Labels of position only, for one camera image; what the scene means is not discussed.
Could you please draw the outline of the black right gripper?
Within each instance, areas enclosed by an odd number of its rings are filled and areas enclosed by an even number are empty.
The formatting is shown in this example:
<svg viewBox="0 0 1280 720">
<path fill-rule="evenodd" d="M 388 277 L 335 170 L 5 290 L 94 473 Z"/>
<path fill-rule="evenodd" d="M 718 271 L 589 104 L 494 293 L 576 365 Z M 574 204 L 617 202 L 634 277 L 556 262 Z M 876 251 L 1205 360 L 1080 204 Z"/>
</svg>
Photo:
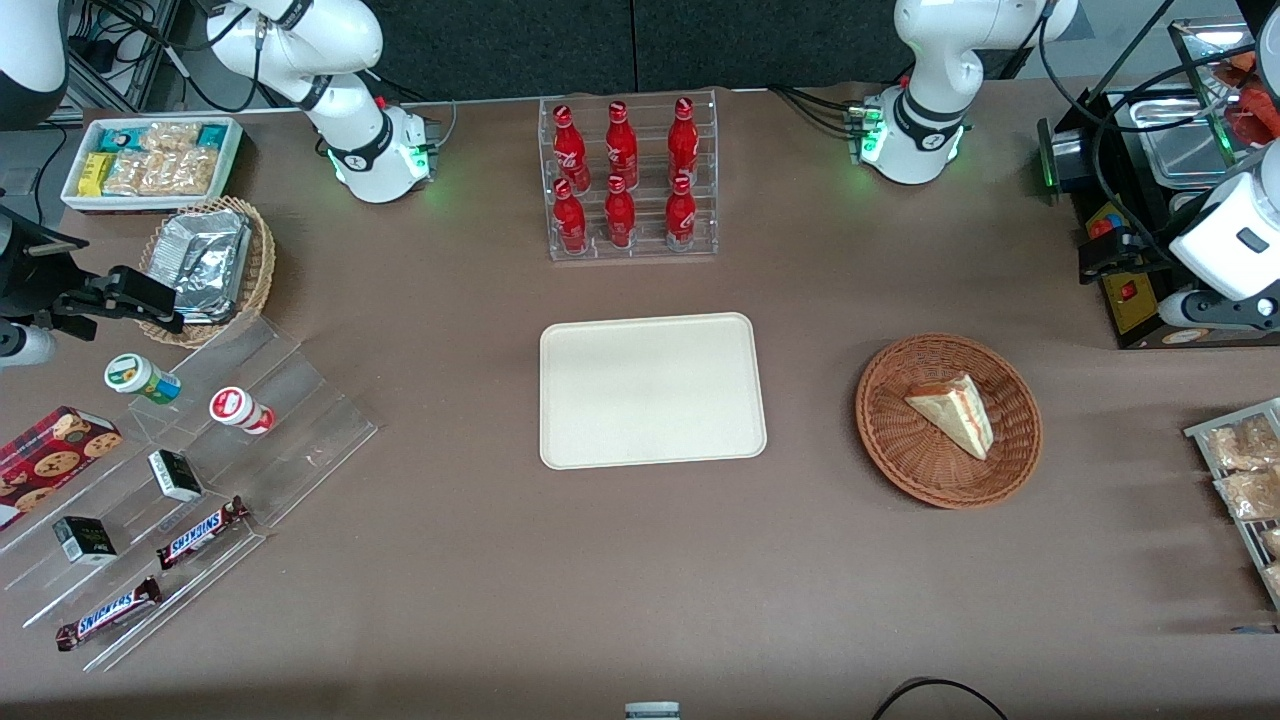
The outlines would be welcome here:
<svg viewBox="0 0 1280 720">
<path fill-rule="evenodd" d="M 1 314 L 23 325 L 50 325 L 93 342 L 96 316 L 132 319 L 179 334 L 177 292 L 134 268 L 114 266 L 100 277 L 81 269 L 72 254 L 90 242 L 51 231 L 3 208 Z"/>
</svg>

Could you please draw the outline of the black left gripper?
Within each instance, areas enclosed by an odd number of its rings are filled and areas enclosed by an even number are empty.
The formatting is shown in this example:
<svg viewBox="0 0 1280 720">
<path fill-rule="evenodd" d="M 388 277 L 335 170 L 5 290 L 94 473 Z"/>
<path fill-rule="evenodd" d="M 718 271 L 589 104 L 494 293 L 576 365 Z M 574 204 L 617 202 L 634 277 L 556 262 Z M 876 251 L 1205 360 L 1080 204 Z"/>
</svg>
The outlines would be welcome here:
<svg viewBox="0 0 1280 720">
<path fill-rule="evenodd" d="M 1169 256 L 1158 243 L 1137 232 L 1108 232 L 1106 240 L 1088 240 L 1076 247 L 1079 284 L 1102 277 L 1149 274 L 1169 269 Z"/>
</svg>

